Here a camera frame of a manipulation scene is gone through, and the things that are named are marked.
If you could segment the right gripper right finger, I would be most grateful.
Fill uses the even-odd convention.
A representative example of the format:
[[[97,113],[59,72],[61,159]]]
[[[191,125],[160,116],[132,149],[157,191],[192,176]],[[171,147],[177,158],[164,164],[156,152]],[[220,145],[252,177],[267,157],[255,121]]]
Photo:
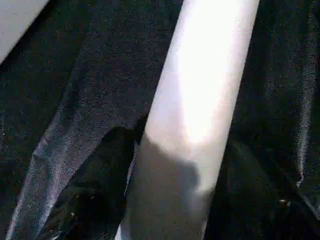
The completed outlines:
[[[320,219],[287,175],[227,143],[207,222],[209,240],[318,240]]]

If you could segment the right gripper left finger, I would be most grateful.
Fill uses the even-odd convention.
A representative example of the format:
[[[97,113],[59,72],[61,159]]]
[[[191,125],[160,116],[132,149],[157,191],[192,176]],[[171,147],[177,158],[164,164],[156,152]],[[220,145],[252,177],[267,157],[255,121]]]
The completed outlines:
[[[115,127],[61,191],[49,215],[51,240],[113,240],[124,216],[133,130]]]

